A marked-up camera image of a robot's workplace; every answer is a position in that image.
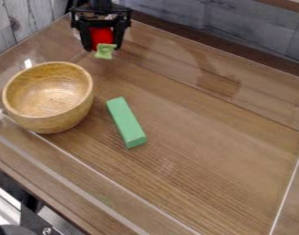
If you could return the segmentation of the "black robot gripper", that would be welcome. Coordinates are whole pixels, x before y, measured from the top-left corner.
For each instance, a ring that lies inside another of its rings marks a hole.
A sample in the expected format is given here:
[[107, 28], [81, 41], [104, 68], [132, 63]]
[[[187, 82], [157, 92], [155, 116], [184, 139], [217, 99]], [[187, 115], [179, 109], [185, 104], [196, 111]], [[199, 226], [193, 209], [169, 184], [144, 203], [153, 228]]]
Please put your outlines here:
[[80, 32], [83, 48], [92, 50], [89, 28], [113, 28], [113, 44], [121, 48], [125, 29], [131, 26], [132, 9], [112, 0], [72, 0], [71, 26]]

